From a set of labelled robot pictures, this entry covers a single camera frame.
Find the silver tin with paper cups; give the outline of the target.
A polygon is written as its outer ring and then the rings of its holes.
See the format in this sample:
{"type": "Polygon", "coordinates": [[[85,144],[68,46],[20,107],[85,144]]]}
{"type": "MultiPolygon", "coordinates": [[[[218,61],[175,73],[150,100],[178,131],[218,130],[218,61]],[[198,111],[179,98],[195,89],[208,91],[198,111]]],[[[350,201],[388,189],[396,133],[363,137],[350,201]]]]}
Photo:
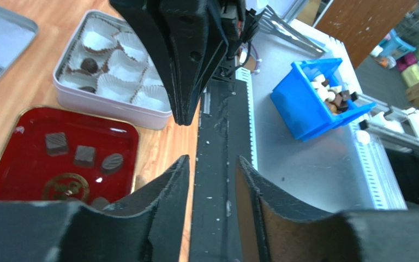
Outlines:
{"type": "Polygon", "coordinates": [[[142,42],[123,20],[89,10],[53,71],[57,100],[65,108],[161,130],[172,116],[166,90],[142,42]],[[95,74],[80,69],[93,58],[95,74]],[[92,86],[96,93],[78,90],[92,86]]]}

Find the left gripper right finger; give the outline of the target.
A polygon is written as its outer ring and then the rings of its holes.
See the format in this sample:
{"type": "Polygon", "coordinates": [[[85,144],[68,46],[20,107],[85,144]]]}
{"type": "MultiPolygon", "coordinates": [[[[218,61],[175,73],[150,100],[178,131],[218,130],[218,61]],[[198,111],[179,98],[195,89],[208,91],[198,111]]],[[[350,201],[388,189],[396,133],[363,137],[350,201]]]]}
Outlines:
{"type": "Polygon", "coordinates": [[[419,209],[330,213],[292,196],[237,157],[243,261],[419,261],[419,209]]]}

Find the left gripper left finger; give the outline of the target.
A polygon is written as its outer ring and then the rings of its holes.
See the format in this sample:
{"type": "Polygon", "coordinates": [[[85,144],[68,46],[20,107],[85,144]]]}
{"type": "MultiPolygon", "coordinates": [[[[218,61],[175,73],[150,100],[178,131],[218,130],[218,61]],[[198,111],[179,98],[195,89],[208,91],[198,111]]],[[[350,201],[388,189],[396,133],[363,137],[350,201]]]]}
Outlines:
{"type": "Polygon", "coordinates": [[[78,200],[0,201],[0,261],[178,261],[189,156],[96,210],[78,200]]]}

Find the red lacquer tray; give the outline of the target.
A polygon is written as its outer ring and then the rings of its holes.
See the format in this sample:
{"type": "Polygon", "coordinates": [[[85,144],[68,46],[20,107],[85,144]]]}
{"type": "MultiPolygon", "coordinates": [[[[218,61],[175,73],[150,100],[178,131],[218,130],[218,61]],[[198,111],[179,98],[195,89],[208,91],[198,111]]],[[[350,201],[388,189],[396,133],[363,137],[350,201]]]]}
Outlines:
{"type": "Polygon", "coordinates": [[[0,152],[0,200],[119,200],[134,190],[139,143],[139,131],[128,122],[48,106],[27,109],[0,152]],[[45,135],[58,132],[66,134],[69,152],[49,156],[45,135]],[[73,164],[78,145],[96,149],[92,168],[73,164]],[[113,153],[123,156],[123,166],[105,175],[101,164],[113,153]]]}

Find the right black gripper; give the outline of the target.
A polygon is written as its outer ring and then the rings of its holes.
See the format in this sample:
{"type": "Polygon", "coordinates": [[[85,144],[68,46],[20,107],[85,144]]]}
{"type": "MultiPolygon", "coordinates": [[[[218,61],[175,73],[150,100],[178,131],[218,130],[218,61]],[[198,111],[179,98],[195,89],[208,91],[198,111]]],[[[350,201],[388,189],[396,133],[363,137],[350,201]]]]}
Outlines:
{"type": "Polygon", "coordinates": [[[192,123],[211,76],[259,30],[246,1],[111,0],[138,35],[164,84],[175,122],[192,123]]]}

